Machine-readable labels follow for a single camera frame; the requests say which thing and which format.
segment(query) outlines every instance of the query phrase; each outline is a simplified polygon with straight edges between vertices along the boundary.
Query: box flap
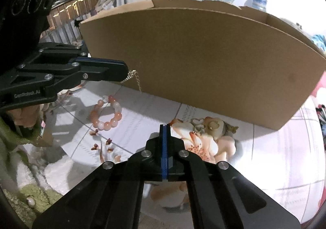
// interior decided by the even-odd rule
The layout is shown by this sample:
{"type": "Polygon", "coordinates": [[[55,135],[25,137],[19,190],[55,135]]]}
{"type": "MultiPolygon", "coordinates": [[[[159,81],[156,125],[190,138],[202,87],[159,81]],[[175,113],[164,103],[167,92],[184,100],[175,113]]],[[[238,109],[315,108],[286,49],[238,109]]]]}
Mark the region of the box flap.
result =
{"type": "MultiPolygon", "coordinates": [[[[208,10],[131,11],[88,21],[81,30],[92,56],[125,61],[144,92],[275,130],[326,66],[289,34],[208,10]]],[[[134,79],[126,85],[138,88],[134,79]]]]}
{"type": "Polygon", "coordinates": [[[275,17],[274,15],[265,13],[263,11],[251,8],[251,7],[240,7],[242,10],[242,16],[247,17],[249,19],[257,20],[259,22],[265,23],[269,26],[272,26],[274,28],[277,28],[287,34],[290,34],[294,38],[298,39],[299,41],[307,44],[309,47],[314,49],[316,52],[318,52],[322,57],[325,57],[324,54],[320,51],[320,49],[303,33],[297,31],[295,28],[293,28],[291,25],[287,24],[283,20],[280,20],[279,18],[275,17]]]}
{"type": "Polygon", "coordinates": [[[84,24],[84,23],[92,21],[92,20],[100,19],[103,17],[107,17],[110,15],[114,15],[114,14],[148,9],[148,8],[152,8],[152,7],[154,7],[152,0],[143,0],[143,1],[135,2],[135,3],[129,3],[129,4],[125,4],[125,5],[115,7],[115,8],[109,9],[109,10],[102,10],[99,13],[97,13],[96,15],[82,21],[81,24],[84,24]]]}
{"type": "Polygon", "coordinates": [[[152,0],[154,8],[198,8],[206,10],[214,10],[227,12],[238,15],[241,9],[234,5],[212,0],[152,0]]]}

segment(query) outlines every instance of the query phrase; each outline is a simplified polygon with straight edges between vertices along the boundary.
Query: metal rod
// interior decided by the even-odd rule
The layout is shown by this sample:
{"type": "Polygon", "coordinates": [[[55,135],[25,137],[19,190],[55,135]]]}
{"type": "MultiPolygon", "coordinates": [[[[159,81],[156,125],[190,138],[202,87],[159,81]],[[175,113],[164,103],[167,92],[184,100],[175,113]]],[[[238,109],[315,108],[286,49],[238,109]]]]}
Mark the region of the metal rod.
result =
{"type": "Polygon", "coordinates": [[[86,9],[86,14],[88,14],[88,10],[87,10],[87,6],[86,6],[86,2],[85,2],[85,0],[83,0],[83,1],[84,1],[85,9],[86,9]]]}
{"type": "Polygon", "coordinates": [[[51,11],[51,15],[52,15],[53,24],[54,24],[54,27],[55,27],[55,32],[56,32],[56,34],[57,34],[57,36],[59,38],[60,43],[63,43],[62,38],[60,36],[60,32],[58,31],[58,25],[56,23],[56,19],[53,17],[53,12],[52,11],[51,11]]]}
{"type": "Polygon", "coordinates": [[[50,40],[51,40],[51,42],[55,42],[54,41],[54,38],[53,38],[53,36],[52,36],[52,33],[51,33],[51,31],[50,30],[47,30],[48,31],[48,36],[50,37],[50,40]]]}
{"type": "Polygon", "coordinates": [[[59,8],[58,8],[58,12],[59,12],[59,18],[60,18],[60,22],[61,22],[61,29],[63,31],[63,35],[65,36],[66,40],[67,40],[67,43],[68,44],[71,44],[70,42],[70,39],[69,39],[69,36],[68,36],[68,33],[67,33],[67,30],[65,28],[65,24],[62,22],[62,19],[61,19],[61,16],[60,16],[60,11],[59,11],[59,8]]]}
{"type": "Polygon", "coordinates": [[[92,3],[91,3],[91,0],[88,0],[88,5],[89,5],[89,12],[91,12],[91,10],[92,10],[92,3]]]}
{"type": "Polygon", "coordinates": [[[75,14],[75,10],[74,10],[74,8],[73,8],[73,6],[72,6],[72,1],[70,1],[70,5],[71,5],[70,7],[71,7],[71,9],[72,9],[72,12],[74,13],[74,19],[75,19],[75,18],[77,18],[77,17],[76,17],[76,14],[75,14]]]}
{"type": "Polygon", "coordinates": [[[71,35],[73,36],[73,38],[75,38],[75,41],[77,41],[76,36],[75,36],[75,33],[74,33],[74,30],[73,30],[72,27],[71,27],[71,24],[70,24],[71,19],[70,19],[70,16],[68,15],[68,11],[66,10],[66,8],[65,8],[65,12],[66,12],[67,17],[68,17],[68,21],[67,21],[68,28],[69,28],[69,30],[70,30],[71,35]]]}
{"type": "Polygon", "coordinates": [[[82,20],[84,20],[84,14],[82,13],[82,10],[80,9],[80,5],[79,5],[78,0],[77,0],[77,7],[79,9],[79,16],[81,17],[82,20]]]}
{"type": "Polygon", "coordinates": [[[80,39],[82,40],[83,39],[83,35],[82,35],[82,32],[80,31],[80,28],[78,27],[76,27],[76,29],[77,29],[77,32],[79,33],[79,37],[80,37],[80,39]]]}

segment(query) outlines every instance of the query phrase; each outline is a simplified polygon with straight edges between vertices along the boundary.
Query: pink bead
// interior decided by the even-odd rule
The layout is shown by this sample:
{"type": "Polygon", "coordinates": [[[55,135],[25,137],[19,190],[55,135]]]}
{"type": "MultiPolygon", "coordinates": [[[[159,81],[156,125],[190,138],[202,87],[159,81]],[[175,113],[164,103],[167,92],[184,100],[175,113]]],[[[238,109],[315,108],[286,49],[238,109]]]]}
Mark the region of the pink bead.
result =
{"type": "Polygon", "coordinates": [[[94,127],[94,128],[97,128],[99,122],[100,122],[100,121],[99,121],[98,119],[93,120],[93,121],[92,121],[92,123],[93,123],[93,127],[94,127]]]}
{"type": "Polygon", "coordinates": [[[111,105],[113,105],[114,102],[115,102],[115,98],[112,98],[112,99],[110,100],[111,105]]]}
{"type": "Polygon", "coordinates": [[[99,107],[103,107],[103,105],[104,105],[104,101],[103,101],[102,99],[98,100],[97,105],[98,105],[99,107]]]}
{"type": "Polygon", "coordinates": [[[111,123],[110,122],[105,122],[104,123],[104,130],[110,130],[111,129],[111,123]]]}
{"type": "Polygon", "coordinates": [[[117,127],[118,126],[118,120],[116,120],[115,118],[112,118],[110,123],[111,123],[112,127],[117,127]]]}
{"type": "Polygon", "coordinates": [[[100,107],[99,107],[97,104],[96,104],[96,105],[94,106],[94,108],[93,108],[93,110],[96,111],[96,112],[97,112],[99,109],[100,109],[100,107]]]}
{"type": "Polygon", "coordinates": [[[114,117],[117,121],[120,121],[122,119],[122,114],[121,112],[115,112],[115,117],[114,117]]]}
{"type": "Polygon", "coordinates": [[[104,122],[99,122],[98,125],[97,125],[97,128],[99,130],[104,130],[104,122]]]}

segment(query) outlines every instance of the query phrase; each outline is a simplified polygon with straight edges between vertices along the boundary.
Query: pink cloth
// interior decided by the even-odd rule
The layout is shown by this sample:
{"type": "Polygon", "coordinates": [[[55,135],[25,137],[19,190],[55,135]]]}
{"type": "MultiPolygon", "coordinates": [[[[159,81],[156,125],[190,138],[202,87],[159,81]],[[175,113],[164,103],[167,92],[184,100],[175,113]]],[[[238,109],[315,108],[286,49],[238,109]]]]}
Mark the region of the pink cloth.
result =
{"type": "Polygon", "coordinates": [[[321,79],[317,83],[317,86],[315,87],[314,91],[312,91],[311,95],[317,98],[317,92],[320,88],[326,88],[326,72],[322,75],[321,79]]]}

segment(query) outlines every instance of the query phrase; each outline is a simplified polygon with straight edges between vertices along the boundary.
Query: pink fabric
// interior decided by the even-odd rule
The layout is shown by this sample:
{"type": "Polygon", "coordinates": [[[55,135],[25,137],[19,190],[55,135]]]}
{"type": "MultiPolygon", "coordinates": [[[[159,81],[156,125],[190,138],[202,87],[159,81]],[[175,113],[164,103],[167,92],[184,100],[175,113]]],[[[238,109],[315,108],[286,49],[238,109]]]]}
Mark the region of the pink fabric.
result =
{"type": "Polygon", "coordinates": [[[326,200],[326,188],[324,187],[323,195],[322,195],[321,200],[319,201],[318,208],[320,208],[323,205],[323,203],[325,202],[325,200],[326,200]]]}
{"type": "Polygon", "coordinates": [[[322,75],[321,79],[317,83],[316,88],[312,91],[311,95],[317,98],[317,92],[320,88],[326,88],[326,72],[322,75]]]}

